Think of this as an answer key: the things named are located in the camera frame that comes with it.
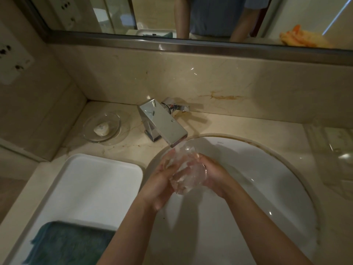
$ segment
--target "white sink basin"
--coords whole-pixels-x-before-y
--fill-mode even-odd
[[[235,139],[200,137],[193,142],[199,152],[218,160],[304,254],[313,258],[318,236],[315,209],[301,182],[284,164]],[[152,160],[146,175],[162,155]],[[149,249],[151,264],[255,264],[227,204],[206,187],[185,196],[172,195],[157,214]]]

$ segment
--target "white soap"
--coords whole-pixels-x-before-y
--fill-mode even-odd
[[[109,133],[109,124],[107,122],[103,122],[97,125],[93,131],[100,137],[104,137]]]

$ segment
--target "chrome faucet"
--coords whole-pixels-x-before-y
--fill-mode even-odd
[[[175,110],[188,112],[189,106],[166,98],[161,103],[151,99],[138,107],[145,133],[153,142],[162,137],[173,148],[187,138],[188,132],[172,116]]]

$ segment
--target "hand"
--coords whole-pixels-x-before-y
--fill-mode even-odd
[[[198,161],[206,167],[207,172],[203,185],[213,190],[219,197],[225,198],[227,187],[236,181],[216,160],[201,153],[198,155]]]
[[[170,159],[175,155],[175,150],[169,151],[161,160],[155,171],[151,174],[136,199],[142,199],[148,206],[158,212],[169,200],[174,192],[170,178],[177,172],[181,162],[166,168]]]

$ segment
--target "marble countertop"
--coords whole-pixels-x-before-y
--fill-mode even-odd
[[[82,137],[82,125],[91,115],[103,111],[120,116],[120,134],[102,144],[89,143]],[[179,112],[175,118],[189,137],[240,138],[256,143],[280,159],[302,181],[317,210],[320,236],[315,264],[351,263],[353,201],[343,199],[323,185],[301,124],[199,112]],[[0,225],[0,264],[11,252],[68,157],[84,153],[130,162],[145,170],[153,157],[166,147],[163,139],[153,143],[146,137],[137,106],[89,102],[54,160],[38,165]]]

